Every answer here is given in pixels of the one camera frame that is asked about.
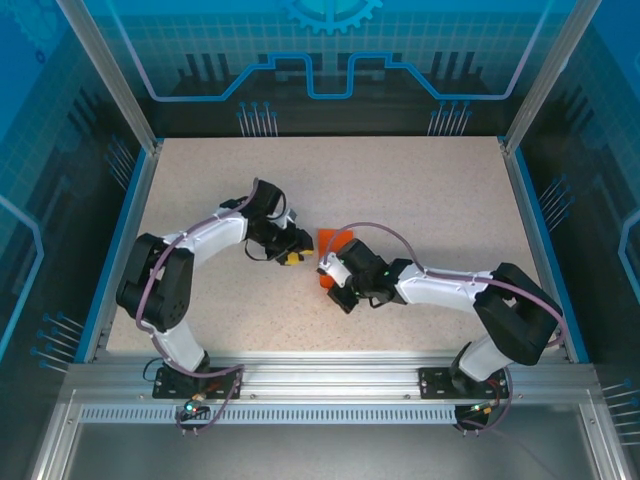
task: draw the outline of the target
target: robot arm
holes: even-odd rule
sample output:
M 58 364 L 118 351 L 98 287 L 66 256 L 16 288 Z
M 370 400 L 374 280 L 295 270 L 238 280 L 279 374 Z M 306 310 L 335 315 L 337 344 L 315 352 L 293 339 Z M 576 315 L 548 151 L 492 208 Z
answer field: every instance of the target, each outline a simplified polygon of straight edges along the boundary
M 528 292 L 561 314 L 533 280 L 508 263 L 491 272 L 428 269 L 425 273 L 411 260 L 396 259 L 387 264 L 354 239 L 338 253 L 321 259 L 318 272 L 335 280 L 328 295 L 346 313 L 360 299 L 368 299 L 373 308 L 387 303 L 430 303 L 478 315 L 488 335 L 465 346 L 451 366 L 452 382 L 459 391 L 485 381 L 512 362 L 535 365 L 558 326 L 549 312 L 492 285 L 493 280 Z
M 296 214 L 287 207 L 286 197 L 276 186 L 260 180 L 252 199 L 235 213 L 228 214 L 245 200 L 246 197 L 224 202 L 214 213 L 219 220 L 201 222 L 201 228 L 190 229 L 188 234 L 141 235 L 129 256 L 116 301 L 135 318 L 150 271 L 169 245 L 178 241 L 163 265 L 161 278 L 153 283 L 144 305 L 142 323 L 151 329 L 154 342 L 171 364 L 182 370 L 204 373 L 209 367 L 206 352 L 193 337 L 184 318 L 196 268 L 226 247 L 245 240 L 261 245 L 266 259 L 281 265 L 298 263 L 302 254 L 313 250 L 311 237 L 296 227 Z M 275 215 L 281 200 L 282 213 Z

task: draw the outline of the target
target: black mounting plate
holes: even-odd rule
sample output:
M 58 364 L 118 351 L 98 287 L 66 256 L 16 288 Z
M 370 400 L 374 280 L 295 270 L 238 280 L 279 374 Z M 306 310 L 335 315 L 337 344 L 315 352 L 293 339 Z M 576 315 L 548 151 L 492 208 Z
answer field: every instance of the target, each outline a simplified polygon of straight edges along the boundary
M 494 400 L 496 392 L 489 384 L 489 380 L 495 380 L 500 385 L 500 398 L 509 396 L 504 370 L 499 370 L 492 374 L 484 382 L 478 383 L 468 395 L 463 395 L 456 390 L 451 381 L 449 367 L 419 368 L 418 385 L 420 386 L 420 398 L 422 400 Z
M 209 368 L 209 373 L 219 372 L 226 367 Z M 229 390 L 233 386 L 236 375 L 240 372 L 235 371 L 228 373 L 222 377 L 214 377 L 211 379 L 202 379 L 197 382 L 185 382 L 186 375 L 176 372 L 174 369 L 167 367 L 164 363 L 156 372 L 153 393 L 151 396 L 158 399 L 178 399 L 189 400 L 193 395 L 206 391 L 207 400 L 224 400 L 229 395 Z M 240 398 L 240 390 L 242 388 L 242 380 L 231 396 L 233 400 Z

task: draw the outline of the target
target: speckled table surface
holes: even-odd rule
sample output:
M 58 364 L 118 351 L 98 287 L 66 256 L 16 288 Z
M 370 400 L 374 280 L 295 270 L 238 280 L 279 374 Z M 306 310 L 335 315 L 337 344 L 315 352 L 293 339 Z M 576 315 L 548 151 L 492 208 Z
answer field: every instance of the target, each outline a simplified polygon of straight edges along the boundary
M 248 194 L 256 176 L 287 194 L 298 225 L 313 236 L 375 221 L 404 235 L 427 266 L 476 271 L 508 261 L 537 278 L 491 137 L 168 139 L 140 232 L 187 228 Z M 407 257 L 384 232 L 356 236 L 387 260 Z M 484 333 L 477 317 L 430 305 L 362 304 L 345 315 L 315 269 L 315 258 L 285 268 L 230 247 L 195 272 L 186 318 L 209 351 L 455 350 Z M 118 309 L 107 349 L 152 345 Z

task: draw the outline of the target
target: gear logo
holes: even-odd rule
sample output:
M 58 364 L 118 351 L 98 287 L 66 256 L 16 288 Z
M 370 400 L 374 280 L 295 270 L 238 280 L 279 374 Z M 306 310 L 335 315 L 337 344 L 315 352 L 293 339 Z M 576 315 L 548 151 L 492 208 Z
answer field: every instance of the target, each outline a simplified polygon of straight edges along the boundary
M 362 19 L 373 18 L 373 9 L 382 7 L 382 0 L 283 0 L 289 20 L 297 20 L 301 28 L 311 27 L 333 35 L 336 30 L 347 33 L 349 27 L 360 28 Z
M 53 0 L 3 0 L 0 12 L 13 16 L 22 33 L 38 49 L 46 47 L 58 29 Z

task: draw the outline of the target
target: orange block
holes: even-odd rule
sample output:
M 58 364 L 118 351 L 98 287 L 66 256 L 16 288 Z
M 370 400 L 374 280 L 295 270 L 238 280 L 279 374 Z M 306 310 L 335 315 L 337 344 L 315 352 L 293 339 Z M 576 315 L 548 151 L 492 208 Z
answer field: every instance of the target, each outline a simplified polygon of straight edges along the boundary
M 329 229 L 329 228 L 320 228 L 318 229 L 318 241 L 316 242 L 318 249 L 318 258 L 322 258 L 323 255 L 327 252 L 327 245 L 329 245 L 329 240 L 337 230 Z M 351 230 L 347 230 L 346 232 L 342 232 L 340 235 L 336 237 L 336 239 L 331 244 L 331 251 L 337 252 L 342 247 L 344 247 L 347 243 L 349 243 L 353 239 L 353 232 Z M 333 278 L 329 275 L 320 275 L 320 286 L 323 288 L 331 288 L 335 282 Z

